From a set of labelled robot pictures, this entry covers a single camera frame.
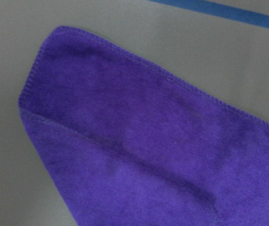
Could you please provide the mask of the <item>purple towel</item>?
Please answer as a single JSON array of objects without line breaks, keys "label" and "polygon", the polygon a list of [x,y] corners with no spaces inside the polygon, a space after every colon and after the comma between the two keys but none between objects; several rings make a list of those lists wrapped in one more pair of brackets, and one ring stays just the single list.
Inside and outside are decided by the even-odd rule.
[{"label": "purple towel", "polygon": [[269,226],[269,124],[105,39],[54,29],[19,109],[79,226]]}]

